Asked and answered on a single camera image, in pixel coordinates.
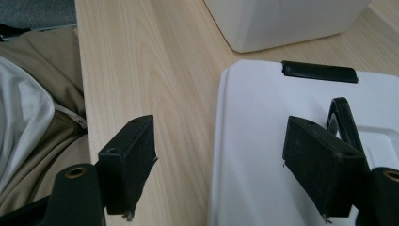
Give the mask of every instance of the white tray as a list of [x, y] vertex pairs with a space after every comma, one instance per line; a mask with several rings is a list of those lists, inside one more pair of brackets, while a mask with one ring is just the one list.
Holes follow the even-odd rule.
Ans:
[[[222, 74], [209, 226], [326, 225], [283, 167], [288, 117], [326, 127], [333, 98], [350, 104], [370, 168], [399, 170], [399, 77], [357, 72], [357, 84], [284, 76], [280, 63], [241, 60]], [[355, 225], [331, 218], [333, 225]]]

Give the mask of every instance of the light wood surface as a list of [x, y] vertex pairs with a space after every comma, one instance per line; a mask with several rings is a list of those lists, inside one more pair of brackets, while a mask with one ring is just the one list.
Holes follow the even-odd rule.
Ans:
[[133, 223], [206, 225], [219, 78], [241, 58], [399, 74], [398, 1], [375, 0], [344, 33], [232, 51], [201, 0], [76, 1], [92, 162], [129, 120], [154, 115], [155, 164]]

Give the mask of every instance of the gray fabric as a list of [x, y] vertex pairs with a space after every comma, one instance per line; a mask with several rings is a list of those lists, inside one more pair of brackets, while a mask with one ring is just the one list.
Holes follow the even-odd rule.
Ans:
[[74, 0], [0, 0], [0, 24], [32, 29], [76, 24]]

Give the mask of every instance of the beige trousers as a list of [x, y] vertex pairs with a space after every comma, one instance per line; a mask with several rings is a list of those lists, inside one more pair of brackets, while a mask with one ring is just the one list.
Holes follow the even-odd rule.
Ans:
[[[85, 118], [79, 43], [73, 28], [29, 32], [0, 43], [0, 57], [26, 70], [55, 102]], [[0, 195], [0, 216], [50, 195], [56, 174], [79, 163], [89, 163], [87, 131], [56, 111], [39, 144]]]

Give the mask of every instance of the black strip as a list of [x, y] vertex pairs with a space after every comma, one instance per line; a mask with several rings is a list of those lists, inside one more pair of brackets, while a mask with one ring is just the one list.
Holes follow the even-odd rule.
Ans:
[[333, 82], [358, 83], [353, 68], [336, 67], [319, 64], [282, 61], [282, 72], [285, 76], [327, 80]]

